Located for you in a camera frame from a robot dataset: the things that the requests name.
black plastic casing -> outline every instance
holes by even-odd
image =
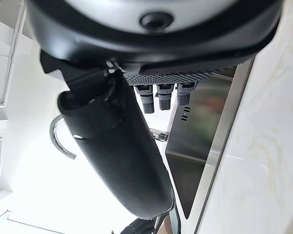
[[[112,60],[125,73],[151,76],[214,71],[246,61],[274,37],[282,2],[239,0],[201,24],[163,35],[103,26],[63,0],[29,0],[28,15],[42,49],[55,58]]]
[[[109,96],[79,104],[64,92],[58,108],[90,164],[130,212],[142,219],[169,212],[168,172],[132,87],[118,78]]]

marble countertop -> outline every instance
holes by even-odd
[[[293,0],[255,58],[199,234],[293,234]]]

